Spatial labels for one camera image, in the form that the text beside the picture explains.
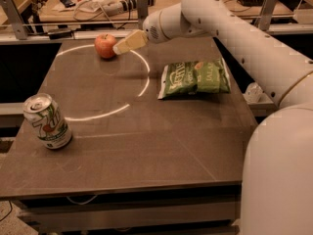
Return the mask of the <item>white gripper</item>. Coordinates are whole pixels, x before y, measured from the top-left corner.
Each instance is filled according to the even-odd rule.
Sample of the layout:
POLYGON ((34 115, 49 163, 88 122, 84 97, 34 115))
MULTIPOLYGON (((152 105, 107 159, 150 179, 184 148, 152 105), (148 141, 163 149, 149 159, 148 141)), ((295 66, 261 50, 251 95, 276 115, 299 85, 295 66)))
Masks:
POLYGON ((169 40, 161 26, 162 10, 148 15, 143 22, 143 30, 136 29, 130 32, 125 38, 113 45, 112 49, 116 55, 124 54, 131 50, 144 47, 148 39, 154 43, 162 43, 169 40))

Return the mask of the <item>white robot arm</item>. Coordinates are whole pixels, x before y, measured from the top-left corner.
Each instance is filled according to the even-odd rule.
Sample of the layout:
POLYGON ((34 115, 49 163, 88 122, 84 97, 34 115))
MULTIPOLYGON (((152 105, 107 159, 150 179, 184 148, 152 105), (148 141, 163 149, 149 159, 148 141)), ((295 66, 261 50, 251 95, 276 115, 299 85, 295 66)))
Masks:
POLYGON ((176 37, 217 38, 278 110, 246 148, 241 235, 313 235, 313 63, 235 16, 222 0, 181 0, 146 17, 116 54, 176 37))

